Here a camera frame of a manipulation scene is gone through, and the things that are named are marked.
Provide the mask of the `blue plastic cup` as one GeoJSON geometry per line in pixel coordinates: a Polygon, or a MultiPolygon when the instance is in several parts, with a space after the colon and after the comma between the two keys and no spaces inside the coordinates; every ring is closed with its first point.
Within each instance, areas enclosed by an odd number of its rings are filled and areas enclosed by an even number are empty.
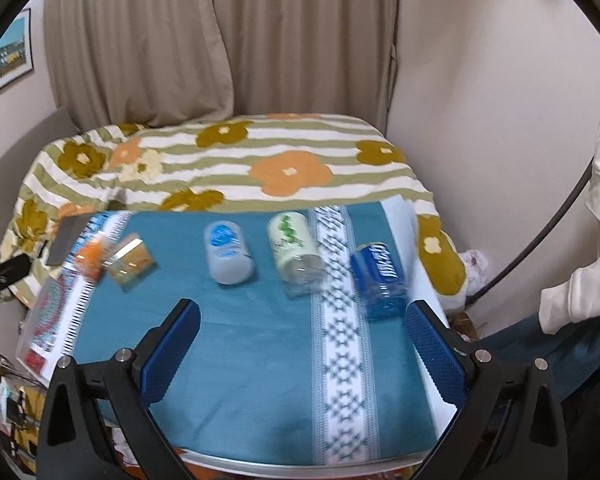
{"type": "Polygon", "coordinates": [[[366,318],[380,321],[404,313],[407,289],[404,273],[381,242],[360,246],[350,257],[351,274],[366,318]]]}

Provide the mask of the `white blue label cup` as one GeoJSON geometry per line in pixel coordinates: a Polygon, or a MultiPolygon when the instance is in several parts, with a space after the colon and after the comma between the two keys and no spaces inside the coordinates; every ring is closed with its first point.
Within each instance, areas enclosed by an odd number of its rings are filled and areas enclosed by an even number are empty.
{"type": "Polygon", "coordinates": [[[242,284],[251,278],[254,262],[242,229],[235,222],[215,221],[204,230],[204,248],[211,277],[220,285],[242,284]]]}

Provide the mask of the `green white label cup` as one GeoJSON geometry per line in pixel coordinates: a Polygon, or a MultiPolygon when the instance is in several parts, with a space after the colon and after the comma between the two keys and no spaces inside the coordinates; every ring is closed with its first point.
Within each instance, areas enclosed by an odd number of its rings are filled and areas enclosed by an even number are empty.
{"type": "Polygon", "coordinates": [[[268,222],[268,241],[276,271],[289,296],[306,296],[321,290],[324,263],[306,216],[297,211],[276,214],[268,222]]]}

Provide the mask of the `black laptop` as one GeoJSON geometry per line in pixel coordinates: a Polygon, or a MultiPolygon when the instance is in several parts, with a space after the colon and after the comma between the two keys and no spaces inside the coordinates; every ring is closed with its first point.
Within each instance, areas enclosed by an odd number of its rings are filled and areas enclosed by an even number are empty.
{"type": "Polygon", "coordinates": [[[46,266],[56,268],[74,265],[77,255],[92,250],[93,259],[104,263],[114,251],[114,245],[132,217],[126,210],[102,209],[93,205],[68,204],[62,206],[56,223],[50,250],[44,260],[46,266]]]}

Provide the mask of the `teal patterned table cloth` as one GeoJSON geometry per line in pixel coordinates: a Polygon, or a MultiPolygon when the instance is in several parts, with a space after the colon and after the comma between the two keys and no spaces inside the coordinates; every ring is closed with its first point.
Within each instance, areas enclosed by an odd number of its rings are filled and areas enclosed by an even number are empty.
{"type": "Polygon", "coordinates": [[[417,257],[413,206],[376,203],[306,211],[325,266],[323,288],[291,297],[274,266],[268,214],[233,214],[256,272],[235,286],[210,275],[206,212],[103,212],[84,230],[137,235],[155,259],[129,288],[90,284],[71,266],[42,293],[40,316],[19,361],[49,382],[64,354],[102,361],[133,347],[188,298],[199,333],[164,398],[151,411],[178,448],[224,460],[283,466],[394,460],[428,451],[454,416],[400,318],[370,322],[351,272],[352,252],[382,243],[405,275],[408,296],[439,301],[417,257]]]}

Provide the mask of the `floral striped bed quilt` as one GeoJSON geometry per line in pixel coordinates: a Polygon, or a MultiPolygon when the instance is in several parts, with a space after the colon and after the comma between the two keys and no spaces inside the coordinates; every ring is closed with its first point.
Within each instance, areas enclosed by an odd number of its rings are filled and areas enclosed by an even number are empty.
{"type": "Polygon", "coordinates": [[[362,119],[329,114],[239,116],[151,128],[102,126],[47,143],[17,180],[3,258],[24,252],[31,274],[14,294],[32,304],[56,272],[41,248],[78,214],[244,212],[377,202],[399,195],[418,225],[418,253],[446,310],[468,294],[464,262],[442,229],[434,196],[400,148],[362,119]]]}

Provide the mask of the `beige curtain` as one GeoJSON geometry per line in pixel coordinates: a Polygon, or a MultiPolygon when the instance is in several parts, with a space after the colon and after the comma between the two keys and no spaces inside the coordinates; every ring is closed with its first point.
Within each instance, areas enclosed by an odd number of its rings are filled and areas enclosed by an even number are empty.
{"type": "Polygon", "coordinates": [[[45,0],[56,103],[81,129],[251,114],[387,122],[398,0],[45,0]]]}

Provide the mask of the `framed wall picture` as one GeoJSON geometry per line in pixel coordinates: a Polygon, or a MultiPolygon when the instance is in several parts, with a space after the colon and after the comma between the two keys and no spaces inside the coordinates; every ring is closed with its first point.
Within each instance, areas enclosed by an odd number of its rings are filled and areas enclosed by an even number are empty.
{"type": "Polygon", "coordinates": [[[23,9],[0,39],[0,91],[34,70],[30,19],[23,9]]]}

